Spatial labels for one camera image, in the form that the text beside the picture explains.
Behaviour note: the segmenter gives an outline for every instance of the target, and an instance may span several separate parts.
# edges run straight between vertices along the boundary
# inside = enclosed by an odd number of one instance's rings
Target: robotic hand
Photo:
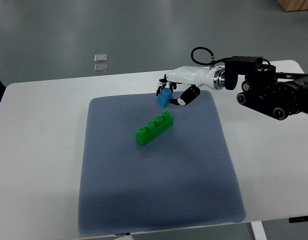
[[[203,49],[212,55],[210,63],[198,62],[193,54]],[[190,85],[177,99],[169,99],[174,105],[187,105],[199,94],[199,87],[206,85],[213,90],[235,89],[238,75],[245,75],[243,92],[237,101],[243,106],[266,114],[278,120],[289,115],[304,112],[308,114],[308,74],[276,72],[276,67],[262,57],[234,56],[215,61],[214,54],[205,47],[196,47],[191,52],[192,60],[209,67],[182,66],[172,70],[159,79],[156,95],[169,84],[173,92],[177,84]],[[215,66],[224,62],[225,67]],[[291,81],[278,82],[278,79]]]

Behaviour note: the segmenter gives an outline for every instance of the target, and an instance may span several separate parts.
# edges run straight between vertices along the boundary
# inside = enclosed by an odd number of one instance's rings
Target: blue mat
[[[170,105],[174,124],[140,146],[135,132],[163,111],[156,99],[151,93],[90,102],[78,206],[81,234],[244,220],[237,177],[210,92],[201,91],[188,106]]]

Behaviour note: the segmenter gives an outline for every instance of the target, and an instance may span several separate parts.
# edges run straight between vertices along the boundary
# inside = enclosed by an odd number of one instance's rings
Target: concrete floor
[[[0,0],[3,84],[94,76],[94,55],[124,74],[195,66],[194,47],[216,58],[295,60],[308,73],[308,11],[275,0]],[[209,56],[198,53],[201,61]],[[269,240],[308,240],[307,223],[264,222]],[[142,234],[145,239],[253,239],[249,224]]]

